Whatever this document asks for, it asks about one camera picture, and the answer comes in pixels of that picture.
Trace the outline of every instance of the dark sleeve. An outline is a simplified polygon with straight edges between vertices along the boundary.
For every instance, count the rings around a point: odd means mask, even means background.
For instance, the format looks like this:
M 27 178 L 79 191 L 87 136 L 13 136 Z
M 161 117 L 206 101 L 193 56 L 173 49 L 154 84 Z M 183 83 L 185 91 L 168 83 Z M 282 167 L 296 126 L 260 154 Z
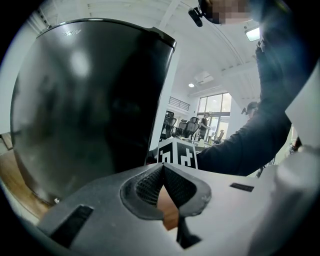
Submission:
M 256 50 L 261 101 L 252 119 L 221 144 L 197 155 L 198 168 L 205 171 L 247 176 L 275 157 L 287 140 L 291 123 L 285 110 L 291 102 L 277 64 Z

